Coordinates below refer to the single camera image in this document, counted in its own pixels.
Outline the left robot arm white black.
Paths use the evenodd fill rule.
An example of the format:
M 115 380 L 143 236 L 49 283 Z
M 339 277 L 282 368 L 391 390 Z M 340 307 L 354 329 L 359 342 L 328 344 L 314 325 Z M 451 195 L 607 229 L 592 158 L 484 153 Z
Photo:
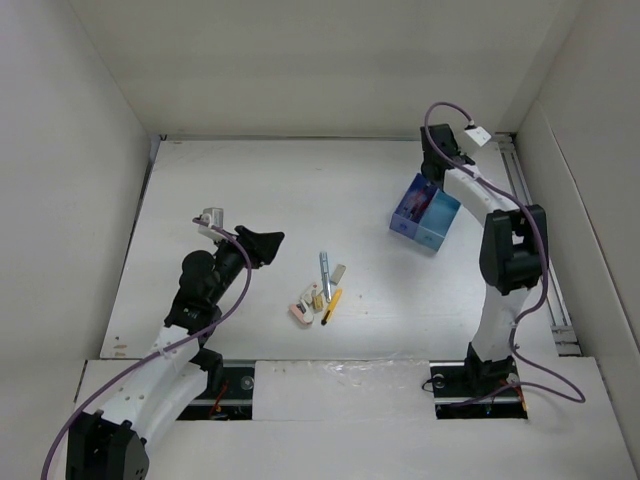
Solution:
M 183 259 L 178 291 L 147 356 L 116 376 L 119 389 L 95 412 L 79 407 L 68 422 L 66 478 L 145 478 L 152 451 L 191 401 L 221 390 L 223 357 L 205 346 L 230 316 L 218 303 L 240 273 L 275 259 L 285 235 L 208 229 L 216 249 Z

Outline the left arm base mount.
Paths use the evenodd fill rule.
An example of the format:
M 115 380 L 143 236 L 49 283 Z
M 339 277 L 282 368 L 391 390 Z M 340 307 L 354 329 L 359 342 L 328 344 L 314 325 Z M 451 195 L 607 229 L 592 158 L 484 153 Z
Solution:
M 219 388 L 205 392 L 181 413 L 184 421 L 246 421 L 252 419 L 255 365 L 225 366 Z

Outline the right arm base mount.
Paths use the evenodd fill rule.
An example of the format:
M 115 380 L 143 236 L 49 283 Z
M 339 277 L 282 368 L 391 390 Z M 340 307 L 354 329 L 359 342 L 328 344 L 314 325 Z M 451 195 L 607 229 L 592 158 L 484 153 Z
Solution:
M 470 361 L 431 361 L 430 376 L 422 389 L 431 393 L 438 420 L 528 418 L 511 357 L 493 366 L 476 368 Z

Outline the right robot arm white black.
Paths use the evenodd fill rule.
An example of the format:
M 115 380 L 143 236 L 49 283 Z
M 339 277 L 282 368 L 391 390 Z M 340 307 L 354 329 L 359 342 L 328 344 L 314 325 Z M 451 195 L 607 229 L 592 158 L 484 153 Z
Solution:
M 483 397 L 517 375 L 515 329 L 525 300 L 548 273 L 546 213 L 482 177 L 447 124 L 420 128 L 421 173 L 483 227 L 479 268 L 485 300 L 464 366 L 452 378 L 460 397 Z

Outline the red pen white cap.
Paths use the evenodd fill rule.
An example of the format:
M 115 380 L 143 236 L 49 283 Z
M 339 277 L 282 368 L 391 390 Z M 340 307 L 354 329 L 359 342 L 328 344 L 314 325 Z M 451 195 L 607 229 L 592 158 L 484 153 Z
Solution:
M 433 198 L 435 189 L 427 185 L 420 190 L 418 210 L 424 212 Z

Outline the red pen thin slanted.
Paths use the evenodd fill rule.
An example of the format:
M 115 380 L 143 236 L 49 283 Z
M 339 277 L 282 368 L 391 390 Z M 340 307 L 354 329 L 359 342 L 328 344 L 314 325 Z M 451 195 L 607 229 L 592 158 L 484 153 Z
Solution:
M 406 210 L 407 217 L 410 220 L 414 220 L 416 214 L 419 212 L 418 203 L 419 203 L 419 195 L 420 195 L 421 189 L 413 191 L 411 193 L 411 196 L 407 198 L 405 210 Z

